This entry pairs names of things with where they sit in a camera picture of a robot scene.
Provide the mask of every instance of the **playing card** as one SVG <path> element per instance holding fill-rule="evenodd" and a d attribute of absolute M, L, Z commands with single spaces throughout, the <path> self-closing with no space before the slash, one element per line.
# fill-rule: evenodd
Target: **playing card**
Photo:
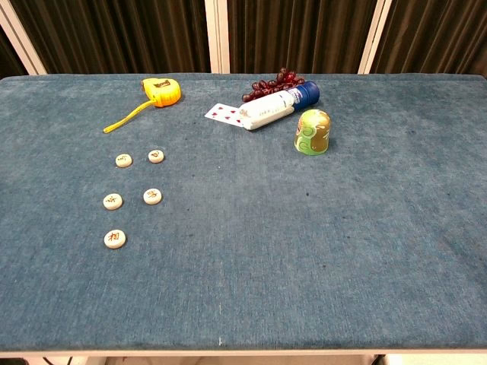
<path fill-rule="evenodd" d="M 219 122 L 236 125 L 238 127 L 242 126 L 238 108 L 233 108 L 232 106 L 220 103 L 213 106 L 209 112 L 205 114 L 205 117 L 218 120 Z"/>

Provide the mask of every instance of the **blue cap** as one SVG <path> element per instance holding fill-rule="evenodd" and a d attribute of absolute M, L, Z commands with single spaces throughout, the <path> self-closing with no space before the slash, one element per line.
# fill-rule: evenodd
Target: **blue cap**
<path fill-rule="evenodd" d="M 312 81 L 306 81 L 304 84 L 292 87 L 286 91 L 294 98 L 294 104 L 292 106 L 294 110 L 304 109 L 309 105 L 317 103 L 320 99 L 320 89 Z"/>

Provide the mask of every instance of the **bottle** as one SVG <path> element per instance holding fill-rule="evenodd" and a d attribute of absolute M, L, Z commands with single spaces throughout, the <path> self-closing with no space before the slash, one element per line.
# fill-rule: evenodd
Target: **bottle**
<path fill-rule="evenodd" d="M 256 129 L 315 104 L 319 99 L 320 89 L 314 82 L 307 81 L 302 85 L 245 103 L 239 108 L 240 120 L 245 129 Z"/>

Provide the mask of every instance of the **grape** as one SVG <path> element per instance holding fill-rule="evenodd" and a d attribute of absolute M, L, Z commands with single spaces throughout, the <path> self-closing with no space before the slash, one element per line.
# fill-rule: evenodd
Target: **grape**
<path fill-rule="evenodd" d="M 284 81 L 284 74 L 282 72 L 279 72 L 275 77 L 275 80 L 277 81 L 277 84 L 282 84 L 282 82 Z"/>
<path fill-rule="evenodd" d="M 285 77 L 284 77 L 284 81 L 285 82 L 292 82 L 294 80 L 294 77 L 296 76 L 296 73 L 291 71 L 289 72 Z"/>

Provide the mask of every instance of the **game piece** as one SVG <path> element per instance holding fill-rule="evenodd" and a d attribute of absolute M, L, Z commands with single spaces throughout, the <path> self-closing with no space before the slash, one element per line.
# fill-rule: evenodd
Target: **game piece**
<path fill-rule="evenodd" d="M 103 205 L 109 211 L 114 211 L 122 206 L 123 200 L 119 194 L 113 193 L 103 198 Z"/>
<path fill-rule="evenodd" d="M 119 154 L 115 159 L 115 163 L 118 167 L 128 167 L 132 165 L 132 158 L 128 154 Z"/>
<path fill-rule="evenodd" d="M 299 119 L 294 146 L 303 154 L 315 156 L 328 149 L 329 131 L 332 121 L 322 110 L 307 110 Z"/>
<path fill-rule="evenodd" d="M 111 230 L 105 235 L 103 241 L 109 249 L 118 249 L 124 245 L 126 237 L 121 230 Z"/>
<path fill-rule="evenodd" d="M 162 194 L 157 189 L 149 189 L 144 193 L 144 202 L 149 205 L 157 204 L 162 200 Z"/>
<path fill-rule="evenodd" d="M 164 159 L 164 153 L 161 150 L 153 150 L 149 152 L 149 161 L 152 163 L 160 163 Z"/>

